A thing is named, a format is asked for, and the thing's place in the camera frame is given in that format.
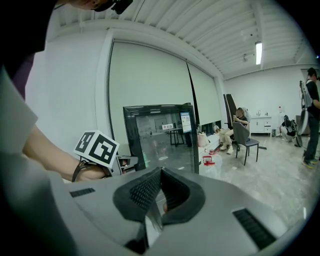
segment white cabinet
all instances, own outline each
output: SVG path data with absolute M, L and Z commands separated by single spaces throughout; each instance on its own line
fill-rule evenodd
M 250 121 L 250 133 L 272 134 L 271 116 L 253 116 Z

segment shoe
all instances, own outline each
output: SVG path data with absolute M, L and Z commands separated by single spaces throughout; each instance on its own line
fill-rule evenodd
M 308 169 L 313 169 L 313 165 L 311 165 L 310 163 L 306 163 L 305 161 L 302 161 L 302 165 L 307 167 Z
M 319 162 L 319 160 L 317 159 L 313 159 L 310 161 L 311 164 L 316 165 Z
M 234 149 L 232 148 L 232 146 L 230 146 L 230 148 L 228 149 L 228 151 L 226 153 L 231 155 L 233 152 L 234 152 Z

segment black chair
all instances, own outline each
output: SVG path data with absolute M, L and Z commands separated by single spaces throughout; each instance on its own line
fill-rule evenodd
M 260 142 L 253 138 L 249 138 L 249 135 L 250 135 L 249 130 L 246 127 L 244 127 L 241 123 L 233 122 L 232 127 L 233 127 L 233 136 L 236 143 L 235 158 L 238 157 L 238 148 L 240 148 L 239 145 L 244 145 L 246 147 L 244 165 L 246 165 L 247 155 L 248 156 L 250 155 L 250 147 L 257 146 L 256 147 L 256 162 L 257 162 Z

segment ceiling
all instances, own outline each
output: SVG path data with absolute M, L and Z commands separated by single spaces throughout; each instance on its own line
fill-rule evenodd
M 121 15 L 64 5 L 59 29 L 101 20 L 142 23 L 170 33 L 204 55 L 224 79 L 263 69 L 316 64 L 295 21 L 273 0 L 133 0 Z M 263 45 L 256 65 L 255 42 Z

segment sign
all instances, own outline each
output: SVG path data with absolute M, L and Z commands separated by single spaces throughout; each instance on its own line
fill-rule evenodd
M 191 132 L 191 121 L 189 112 L 181 113 L 183 133 Z
M 83 133 L 73 152 L 94 163 L 111 168 L 119 148 L 119 143 L 99 130 Z
M 173 128 L 174 128 L 173 123 L 162 125 L 162 130 L 168 130 L 168 129 L 173 129 Z

